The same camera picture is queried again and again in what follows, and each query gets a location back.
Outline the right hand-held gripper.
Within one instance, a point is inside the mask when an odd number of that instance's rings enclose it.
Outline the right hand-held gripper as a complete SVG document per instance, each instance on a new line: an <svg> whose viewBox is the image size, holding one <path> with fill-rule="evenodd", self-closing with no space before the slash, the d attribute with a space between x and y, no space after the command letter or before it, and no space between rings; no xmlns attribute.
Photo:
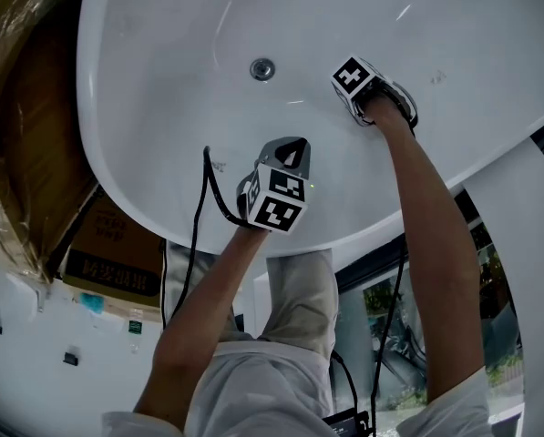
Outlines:
<svg viewBox="0 0 544 437"><path fill-rule="evenodd" d="M331 83L336 95L361 127L375 123L364 110L366 104L376 97L387 97L392 101L410 128L418 124L416 103L409 93L359 56L349 56L332 74Z"/></svg>

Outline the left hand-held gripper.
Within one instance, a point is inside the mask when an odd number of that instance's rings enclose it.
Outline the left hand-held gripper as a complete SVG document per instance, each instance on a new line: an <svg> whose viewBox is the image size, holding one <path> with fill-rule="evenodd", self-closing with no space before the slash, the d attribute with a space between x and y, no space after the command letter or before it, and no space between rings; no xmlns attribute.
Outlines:
<svg viewBox="0 0 544 437"><path fill-rule="evenodd" d="M254 227L291 233L308 209L310 163L311 145L303 137L266 143L237 187L240 216Z"/></svg>

